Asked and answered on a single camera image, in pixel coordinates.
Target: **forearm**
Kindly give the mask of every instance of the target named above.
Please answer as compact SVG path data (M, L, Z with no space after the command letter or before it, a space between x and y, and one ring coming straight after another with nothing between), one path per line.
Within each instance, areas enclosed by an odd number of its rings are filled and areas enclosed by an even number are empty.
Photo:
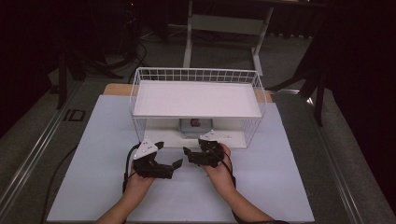
M95 223L96 224L121 224L129 214L143 201L146 196L146 189L126 190L120 200L104 213Z
M233 212L246 222L273 220L270 216L248 201L236 189L230 189L227 192L222 192L220 195L231 207Z
M119 200L113 207L105 212L95 223L96 224L121 224L128 215L135 209L133 204L128 204L122 199Z

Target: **white platform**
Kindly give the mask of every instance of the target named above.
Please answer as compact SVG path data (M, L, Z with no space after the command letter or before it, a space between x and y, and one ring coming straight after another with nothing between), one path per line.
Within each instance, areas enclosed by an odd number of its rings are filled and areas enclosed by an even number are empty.
M134 116L260 119L262 113L250 84L142 80Z
M48 221L92 222L121 196L126 156L137 144L129 97L100 96ZM164 148L159 163L183 158L169 179L157 179L130 222L235 223L205 172L188 163L182 149ZM276 219L314 221L288 138L275 104L269 104L248 149L233 149L237 188Z

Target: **wire basket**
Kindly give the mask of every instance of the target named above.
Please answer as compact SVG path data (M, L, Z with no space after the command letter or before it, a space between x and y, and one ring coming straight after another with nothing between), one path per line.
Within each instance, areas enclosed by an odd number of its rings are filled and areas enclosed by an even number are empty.
M139 83L142 80L151 81L191 81L191 82L217 82L217 83L243 83L250 84L256 95L258 107L262 117L265 113L267 99L259 74L252 70L208 69L208 68L146 68L136 69L131 91L131 115L134 121L136 134L139 141L145 136L147 119L136 118L134 107L139 92ZM244 119L243 132L246 145L252 140L262 119Z

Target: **metal frame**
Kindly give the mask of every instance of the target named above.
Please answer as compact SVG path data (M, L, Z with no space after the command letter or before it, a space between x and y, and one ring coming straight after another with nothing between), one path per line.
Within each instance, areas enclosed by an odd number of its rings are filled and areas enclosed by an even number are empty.
M273 7L269 7L267 9L264 21L197 15L192 13L192 0L190 0L189 17L187 19L187 44L184 52L183 67L188 68L191 64L192 29L219 31L244 35L257 35L259 37L259 40L256 47L251 49L251 56L253 59L255 70L259 73L260 76L262 76L262 64L260 62L259 52L262 48L262 42L265 38L265 34L267 32L267 28L271 20L273 11Z

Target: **metal rail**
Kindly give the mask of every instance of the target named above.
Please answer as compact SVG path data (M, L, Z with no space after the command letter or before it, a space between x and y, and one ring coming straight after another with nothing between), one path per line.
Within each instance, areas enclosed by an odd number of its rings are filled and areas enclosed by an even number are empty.
M313 102L309 98L305 107L307 113L310 114L313 113L312 107L313 107ZM318 126L318 123L315 120L313 114L312 116L309 116L309 119L312 125L317 126L316 130L318 133L318 137L326 153L326 161L329 164L330 172L332 173L332 178L334 179L335 186L338 189L338 192L340 194L341 200L343 201L350 222L353 224L364 223L361 217L361 213L359 212L359 209L355 204L355 200L353 199L349 186L347 185L344 175L340 169L340 166L338 165L338 162L334 157L334 154L332 152L332 144L329 142L326 133L323 131L323 128Z
M30 174L35 169L37 162L40 160L42 154L47 148L48 143L50 142L52 136L55 134L59 124L64 117L66 112L66 108L69 106L73 96L76 94L77 90L81 87L82 82L76 81L72 88L70 89L70 95L67 98L64 106L62 106L51 118L49 124L47 125L44 132L40 135L35 146L30 151L29 155L26 157L24 162L18 168L15 175L12 177L9 182L5 192L1 196L0 199L0 223L3 223L5 220L9 209L12 204L15 203L18 195L20 194L23 186L25 185L27 179Z

